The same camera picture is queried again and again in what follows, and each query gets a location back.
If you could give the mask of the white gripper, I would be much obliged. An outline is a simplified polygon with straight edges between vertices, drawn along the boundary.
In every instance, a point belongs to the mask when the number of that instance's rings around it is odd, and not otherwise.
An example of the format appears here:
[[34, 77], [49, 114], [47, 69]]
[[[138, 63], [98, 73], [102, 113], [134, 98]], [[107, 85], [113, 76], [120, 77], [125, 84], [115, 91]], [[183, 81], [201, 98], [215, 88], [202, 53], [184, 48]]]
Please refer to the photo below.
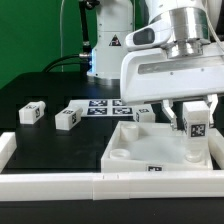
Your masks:
[[201, 27], [152, 23], [129, 34], [125, 44], [128, 54], [120, 77], [125, 103], [162, 102], [162, 111], [176, 130], [173, 101], [206, 96], [209, 127], [214, 126], [216, 94], [224, 94], [224, 51]]

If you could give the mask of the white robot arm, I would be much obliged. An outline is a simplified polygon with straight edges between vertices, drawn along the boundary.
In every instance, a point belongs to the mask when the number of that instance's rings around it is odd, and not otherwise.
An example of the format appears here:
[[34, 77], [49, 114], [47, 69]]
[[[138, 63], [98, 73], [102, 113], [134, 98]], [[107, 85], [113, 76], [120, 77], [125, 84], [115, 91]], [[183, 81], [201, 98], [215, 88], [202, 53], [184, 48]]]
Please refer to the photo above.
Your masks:
[[210, 111], [224, 94], [224, 0], [80, 0], [97, 14], [89, 80], [120, 84], [124, 103], [160, 103], [176, 123], [177, 101], [202, 99]]

